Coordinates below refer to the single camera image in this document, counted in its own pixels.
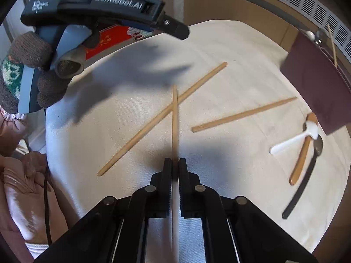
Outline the brown gloved left hand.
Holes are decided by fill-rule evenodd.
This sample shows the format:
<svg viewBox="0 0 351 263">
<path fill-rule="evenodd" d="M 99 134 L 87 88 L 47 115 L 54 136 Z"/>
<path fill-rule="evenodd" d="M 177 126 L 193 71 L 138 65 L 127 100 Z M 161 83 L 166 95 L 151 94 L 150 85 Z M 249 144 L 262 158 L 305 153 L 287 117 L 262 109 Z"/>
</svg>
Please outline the brown gloved left hand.
<svg viewBox="0 0 351 263">
<path fill-rule="evenodd" d="M 51 53 L 51 45 L 34 32 L 24 33 L 12 42 L 1 63 L 1 108 L 5 112 L 18 113 L 24 67 L 43 69 Z M 38 105 L 46 109 L 60 101 L 70 81 L 59 78 L 54 71 L 41 73 L 37 82 Z"/>
</svg>

